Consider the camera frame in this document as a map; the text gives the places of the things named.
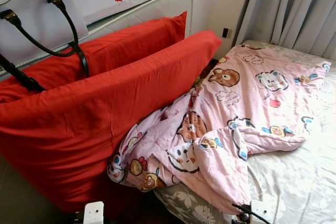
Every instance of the cartoon print blanket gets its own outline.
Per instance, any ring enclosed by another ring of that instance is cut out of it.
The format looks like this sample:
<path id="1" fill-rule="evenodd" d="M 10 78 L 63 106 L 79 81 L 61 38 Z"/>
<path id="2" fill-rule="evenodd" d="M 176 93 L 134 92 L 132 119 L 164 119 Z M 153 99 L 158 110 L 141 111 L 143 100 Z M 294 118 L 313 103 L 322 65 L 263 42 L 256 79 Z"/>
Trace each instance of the cartoon print blanket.
<path id="1" fill-rule="evenodd" d="M 329 68 L 236 46 L 199 87 L 131 129 L 108 175 L 142 191 L 183 182 L 237 214 L 232 203 L 250 203 L 248 156 L 292 151 L 307 139 Z"/>

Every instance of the handbag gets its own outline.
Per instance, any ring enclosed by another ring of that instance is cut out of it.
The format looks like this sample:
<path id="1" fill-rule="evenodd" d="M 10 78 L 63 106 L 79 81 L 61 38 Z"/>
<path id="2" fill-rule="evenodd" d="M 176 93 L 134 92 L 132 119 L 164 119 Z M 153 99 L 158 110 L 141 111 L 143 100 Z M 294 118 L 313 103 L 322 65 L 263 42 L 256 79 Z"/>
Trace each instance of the handbag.
<path id="1" fill-rule="evenodd" d="M 77 53 L 89 75 L 78 41 L 88 30 L 76 0 L 0 0 L 0 31 L 0 65 L 30 90 L 43 89 L 15 65 L 47 54 L 68 57 Z M 66 44 L 72 48 L 69 52 L 53 51 Z"/>

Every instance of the curtain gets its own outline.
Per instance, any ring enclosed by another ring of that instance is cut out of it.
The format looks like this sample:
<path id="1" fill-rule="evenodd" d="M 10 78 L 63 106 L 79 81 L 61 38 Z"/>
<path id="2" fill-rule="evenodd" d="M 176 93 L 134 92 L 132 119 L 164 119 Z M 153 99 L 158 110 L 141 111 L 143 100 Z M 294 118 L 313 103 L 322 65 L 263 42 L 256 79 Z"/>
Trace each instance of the curtain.
<path id="1" fill-rule="evenodd" d="M 336 0 L 249 0 L 236 44 L 246 39 L 336 60 Z"/>

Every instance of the red pillow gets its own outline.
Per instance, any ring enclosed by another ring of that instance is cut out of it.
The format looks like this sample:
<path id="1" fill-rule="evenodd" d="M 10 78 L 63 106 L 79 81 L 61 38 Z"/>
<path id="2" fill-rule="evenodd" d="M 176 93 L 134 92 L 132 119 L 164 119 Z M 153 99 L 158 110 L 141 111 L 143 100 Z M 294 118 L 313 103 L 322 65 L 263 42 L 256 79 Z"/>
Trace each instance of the red pillow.
<path id="1" fill-rule="evenodd" d="M 80 45 L 88 60 L 90 76 L 142 59 L 184 39 L 186 15 L 184 12 L 174 18 L 151 20 Z M 67 58 L 50 57 L 25 69 L 24 73 L 46 90 L 85 78 L 77 54 Z M 0 82 L 0 103 L 33 94 L 14 77 Z"/>
<path id="2" fill-rule="evenodd" d="M 115 217 L 136 194 L 108 180 L 109 157 L 139 119 L 189 90 L 220 44 L 201 32 L 109 72 L 0 104 L 1 154 L 62 210 L 103 200 Z"/>

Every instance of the white floral bedsheet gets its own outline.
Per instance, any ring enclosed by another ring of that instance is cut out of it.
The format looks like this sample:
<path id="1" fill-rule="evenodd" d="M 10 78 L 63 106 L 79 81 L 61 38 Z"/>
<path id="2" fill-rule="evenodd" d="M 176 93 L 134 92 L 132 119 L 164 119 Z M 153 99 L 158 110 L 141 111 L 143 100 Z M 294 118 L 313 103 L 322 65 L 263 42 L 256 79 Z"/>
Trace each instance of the white floral bedsheet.
<path id="1" fill-rule="evenodd" d="M 325 60 L 262 42 L 245 43 L 269 47 L 308 66 Z M 321 104 L 314 115 L 320 129 L 293 152 L 255 155 L 248 160 L 252 199 L 276 205 L 275 224 L 336 223 L 336 61 L 331 62 L 320 92 Z M 231 216 L 221 213 L 183 184 L 156 190 L 155 194 L 185 223 L 231 223 Z"/>

